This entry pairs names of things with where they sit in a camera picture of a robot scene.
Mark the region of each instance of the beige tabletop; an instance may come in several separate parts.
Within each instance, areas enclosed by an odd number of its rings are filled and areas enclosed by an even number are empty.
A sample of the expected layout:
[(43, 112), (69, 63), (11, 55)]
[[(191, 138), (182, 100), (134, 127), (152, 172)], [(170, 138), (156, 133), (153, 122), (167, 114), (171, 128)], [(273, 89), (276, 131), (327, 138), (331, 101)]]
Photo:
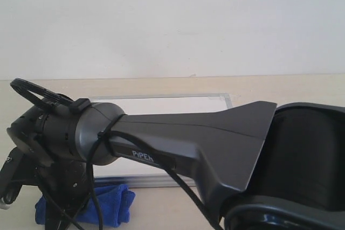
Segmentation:
[[(345, 106), (345, 74), (241, 76), (224, 78), (107, 79), (35, 81), (74, 99), (90, 96), (229, 93), (232, 104), (264, 100), (278, 105), (316, 102)], [(5, 129), (30, 103), (0, 81), (0, 163), (14, 144)], [(130, 223), (119, 229), (211, 229), (189, 197), (177, 187), (133, 189)], [(25, 186), (9, 210), (0, 210), (0, 229), (44, 229), (35, 224), (34, 205), (40, 197), (35, 187)], [(96, 226), (84, 225), (86, 229)]]

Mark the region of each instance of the blue cloth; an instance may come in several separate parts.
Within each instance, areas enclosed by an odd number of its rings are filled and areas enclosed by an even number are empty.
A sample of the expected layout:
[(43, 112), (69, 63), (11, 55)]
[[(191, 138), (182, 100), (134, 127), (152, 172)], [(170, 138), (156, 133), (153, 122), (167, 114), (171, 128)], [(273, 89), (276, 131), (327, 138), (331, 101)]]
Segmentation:
[[(106, 226), (118, 227), (121, 223), (129, 222), (129, 207), (135, 193), (128, 189), (126, 184), (95, 188), (102, 213), (103, 223)], [(46, 200), (41, 197), (36, 203), (35, 221), (39, 225), (45, 223)], [(98, 216), (93, 201), (90, 199), (87, 208), (80, 212), (76, 220), (90, 224), (98, 224)]]

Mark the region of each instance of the white board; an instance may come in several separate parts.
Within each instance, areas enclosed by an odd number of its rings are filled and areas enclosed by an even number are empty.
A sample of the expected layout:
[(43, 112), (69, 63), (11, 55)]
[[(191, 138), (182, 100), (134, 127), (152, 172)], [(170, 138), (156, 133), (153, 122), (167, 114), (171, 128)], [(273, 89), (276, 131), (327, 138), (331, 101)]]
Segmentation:
[[(115, 103), (128, 115), (205, 113), (231, 108), (227, 94), (94, 97), (91, 100)], [(94, 166), (94, 176), (96, 180), (127, 183), (130, 187), (176, 186), (164, 170), (126, 158), (106, 166)], [(184, 177), (184, 180), (194, 184), (191, 179)]]

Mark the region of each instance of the robotic arm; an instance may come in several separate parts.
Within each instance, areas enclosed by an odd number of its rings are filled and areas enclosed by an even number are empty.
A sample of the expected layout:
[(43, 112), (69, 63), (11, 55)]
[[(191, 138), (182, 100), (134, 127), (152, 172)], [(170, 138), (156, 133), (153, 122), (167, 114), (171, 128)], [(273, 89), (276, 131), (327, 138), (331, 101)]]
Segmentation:
[(88, 165), (119, 157), (194, 179), (198, 207), (210, 222), (224, 217), (228, 230), (345, 229), (344, 108), (254, 102), (217, 113), (126, 115), (21, 79), (11, 85), (34, 106), (8, 128), (17, 147), (0, 172), (0, 198), (11, 204), (22, 185), (38, 185), (50, 197), (46, 229), (71, 223), (57, 206), (74, 218), (88, 202)]

